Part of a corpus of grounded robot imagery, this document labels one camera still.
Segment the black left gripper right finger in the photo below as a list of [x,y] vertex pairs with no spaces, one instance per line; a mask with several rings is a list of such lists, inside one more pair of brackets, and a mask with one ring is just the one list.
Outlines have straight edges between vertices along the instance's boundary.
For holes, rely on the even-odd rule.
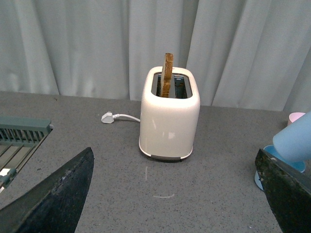
[[269,206],[284,233],[311,231],[311,180],[259,149],[255,165]]

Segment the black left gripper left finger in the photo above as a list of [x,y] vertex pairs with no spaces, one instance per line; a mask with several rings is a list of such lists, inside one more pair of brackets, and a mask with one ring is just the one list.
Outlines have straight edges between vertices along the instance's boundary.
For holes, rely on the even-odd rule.
[[94,154],[86,148],[0,211],[2,233],[73,233],[89,191]]

